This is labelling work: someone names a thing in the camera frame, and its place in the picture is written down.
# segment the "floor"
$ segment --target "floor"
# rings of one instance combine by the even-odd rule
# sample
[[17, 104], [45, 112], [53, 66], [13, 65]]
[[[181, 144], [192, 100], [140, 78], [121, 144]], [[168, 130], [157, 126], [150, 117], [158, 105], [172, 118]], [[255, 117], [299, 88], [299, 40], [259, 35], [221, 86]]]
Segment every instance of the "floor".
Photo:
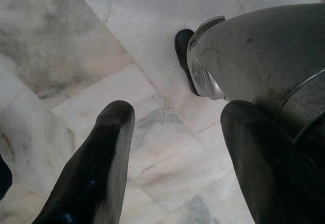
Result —
[[2, 223], [37, 216], [111, 101], [136, 111], [121, 224], [253, 223], [219, 124], [191, 94], [173, 38], [218, 15], [325, 0], [0, 0]]

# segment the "metal cylinder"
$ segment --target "metal cylinder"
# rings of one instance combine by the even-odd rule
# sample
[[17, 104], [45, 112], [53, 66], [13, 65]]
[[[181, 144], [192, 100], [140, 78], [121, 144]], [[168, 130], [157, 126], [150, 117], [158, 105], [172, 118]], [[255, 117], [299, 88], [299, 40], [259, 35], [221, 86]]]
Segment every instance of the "metal cylinder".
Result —
[[325, 4], [211, 19], [187, 63], [200, 95], [250, 101], [293, 139], [325, 110]]

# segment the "marble floor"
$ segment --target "marble floor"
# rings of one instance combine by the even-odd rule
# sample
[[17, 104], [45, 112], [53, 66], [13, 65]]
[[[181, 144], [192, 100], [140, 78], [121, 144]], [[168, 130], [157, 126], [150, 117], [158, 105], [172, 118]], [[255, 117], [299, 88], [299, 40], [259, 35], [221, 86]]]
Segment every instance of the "marble floor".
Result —
[[226, 102], [191, 94], [174, 35], [319, 2], [0, 0], [0, 153], [15, 178], [0, 222], [31, 223], [99, 112], [126, 100], [136, 127], [121, 224], [253, 223], [221, 132]]

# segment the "silver metal object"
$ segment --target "silver metal object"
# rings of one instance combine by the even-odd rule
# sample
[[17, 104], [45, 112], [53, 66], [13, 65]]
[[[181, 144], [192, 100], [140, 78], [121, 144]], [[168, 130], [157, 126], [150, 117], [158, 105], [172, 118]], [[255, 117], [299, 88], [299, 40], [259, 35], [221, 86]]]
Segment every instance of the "silver metal object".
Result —
[[325, 4], [211, 19], [187, 63], [201, 96], [250, 101], [293, 139], [325, 110]]

